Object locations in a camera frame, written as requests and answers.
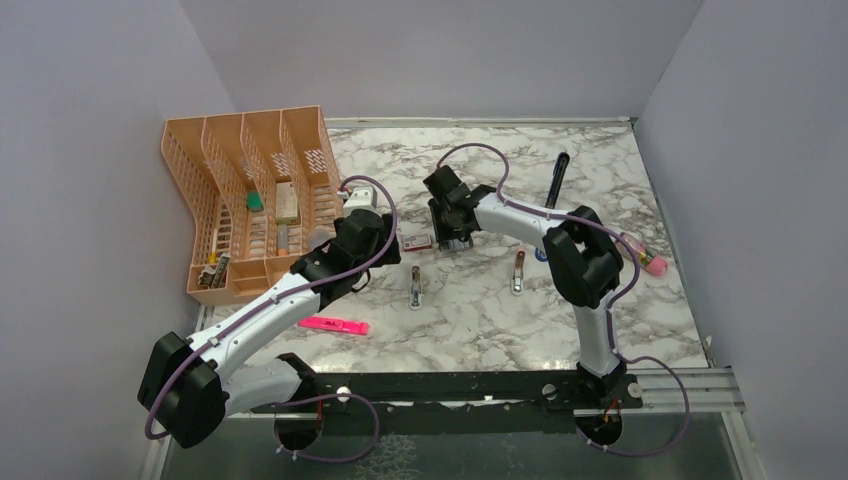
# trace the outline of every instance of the small box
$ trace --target small box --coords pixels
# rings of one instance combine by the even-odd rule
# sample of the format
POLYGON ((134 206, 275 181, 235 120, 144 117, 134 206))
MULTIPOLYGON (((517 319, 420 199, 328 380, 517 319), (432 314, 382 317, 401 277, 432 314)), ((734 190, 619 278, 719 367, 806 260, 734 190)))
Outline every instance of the small box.
POLYGON ((433 241, 427 233, 422 233, 420 235, 401 235, 400 244, 404 252, 414 252, 416 250, 433 248, 433 241))
POLYGON ((300 218, 297 192, 290 182, 277 184, 277 225, 291 225, 300 218))

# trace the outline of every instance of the metal clip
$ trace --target metal clip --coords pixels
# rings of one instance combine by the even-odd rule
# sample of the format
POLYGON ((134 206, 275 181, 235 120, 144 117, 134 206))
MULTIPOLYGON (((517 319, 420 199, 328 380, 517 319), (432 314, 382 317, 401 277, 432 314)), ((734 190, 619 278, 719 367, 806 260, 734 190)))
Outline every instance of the metal clip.
POLYGON ((512 285, 510 291, 513 295, 524 293, 524 257, 526 253, 523 248, 515 252, 515 264, 512 267, 512 285))
POLYGON ((409 308, 418 310, 421 308, 421 269, 418 265, 412 267, 412 282, 409 285, 409 308))

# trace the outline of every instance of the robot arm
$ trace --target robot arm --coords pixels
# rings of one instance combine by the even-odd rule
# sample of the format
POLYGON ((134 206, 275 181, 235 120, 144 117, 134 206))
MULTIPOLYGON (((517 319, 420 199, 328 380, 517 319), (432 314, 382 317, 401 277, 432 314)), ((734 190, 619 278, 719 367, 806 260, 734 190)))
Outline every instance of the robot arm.
MULTIPOLYGON (((271 289, 228 319, 185 340, 171 332, 156 342, 138 391, 138 401, 148 410, 178 366, 197 355, 195 348, 212 345, 186 367, 156 411, 156 420, 181 446, 201 442, 227 415, 287 400, 297 390, 300 379, 285 362, 239 367, 283 330, 349 293, 361 272, 280 296, 363 265, 392 238, 392 217, 356 209, 337 219, 335 228, 335 238, 298 258, 271 289)), ((397 263, 400 249, 392 239, 372 266, 397 263)))
MULTIPOLYGON (((578 370, 588 374, 599 393, 609 390, 624 373, 624 364, 610 348, 604 309, 619 285, 623 267, 609 236, 580 223, 552 220, 505 205, 495 189, 486 185, 470 190, 447 166, 438 168, 424 184, 433 195, 429 206, 439 243, 467 242, 472 232, 482 230, 508 235, 546 253, 557 291, 574 307, 580 339, 578 370)), ((586 206, 570 214, 601 223, 586 206)))
MULTIPOLYGON (((467 241, 471 233, 485 230, 514 237, 547 253, 554 284, 573 305, 577 317, 578 374, 583 375, 593 396, 605 397, 625 373, 624 364, 610 349, 605 321, 604 306, 619 284, 623 265, 609 237, 579 223, 550 220, 504 205, 492 187, 478 186, 471 191, 449 167, 440 167, 424 183, 433 195, 429 206, 440 243, 467 241)), ((585 206, 571 215, 600 223, 595 212, 585 206)), ((286 401, 298 391, 301 377, 285 361, 239 367, 283 330, 350 292, 361 273, 280 295, 363 265, 391 238, 392 218, 355 209, 337 219, 335 228, 336 237, 326 249, 322 246, 300 257, 270 290, 227 320, 185 340, 171 332, 156 343, 138 392, 139 402, 148 410, 178 366, 197 355, 195 348, 213 345, 179 376, 156 412, 156 419, 182 447, 201 442, 227 415, 286 401)), ((372 266, 399 262, 399 247, 393 240, 383 258, 372 266)))

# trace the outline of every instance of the desk organizer compartment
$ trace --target desk organizer compartment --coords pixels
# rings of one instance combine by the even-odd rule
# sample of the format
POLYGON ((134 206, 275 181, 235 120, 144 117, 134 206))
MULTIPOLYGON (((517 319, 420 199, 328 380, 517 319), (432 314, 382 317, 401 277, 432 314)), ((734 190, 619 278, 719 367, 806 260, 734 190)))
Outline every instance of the desk organizer compartment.
POLYGON ((208 306, 245 303, 264 293, 304 252, 317 229, 334 234, 342 216, 340 179, 320 107, 235 113, 165 122, 162 155, 194 216, 187 291, 208 306), (277 184, 290 182, 299 218, 278 256, 277 184), (247 208, 256 191, 261 212, 247 208), (230 255, 219 288, 198 284, 205 267, 230 255))

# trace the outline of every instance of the pink highlighter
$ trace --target pink highlighter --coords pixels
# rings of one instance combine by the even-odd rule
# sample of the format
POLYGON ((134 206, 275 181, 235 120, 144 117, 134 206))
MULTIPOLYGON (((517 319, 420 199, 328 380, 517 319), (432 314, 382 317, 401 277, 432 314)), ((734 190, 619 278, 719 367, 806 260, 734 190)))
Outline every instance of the pink highlighter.
MULTIPOLYGON (((668 271, 668 262, 665 261, 664 258, 655 254, 652 250, 648 249, 646 246, 642 245, 639 240, 630 235, 629 233, 621 232, 622 238, 633 247, 639 253, 639 264, 642 268, 645 269, 646 272, 650 273, 655 277, 661 277, 665 275, 665 272, 668 271)), ((627 249, 616 242, 616 246, 618 250, 621 252, 621 255, 626 257, 628 260, 632 260, 633 257, 630 256, 630 253, 627 249)))
POLYGON ((349 322, 338 318, 306 317, 297 322, 298 326, 327 330, 330 332, 349 333, 351 335, 367 335, 368 324, 365 322, 349 322))

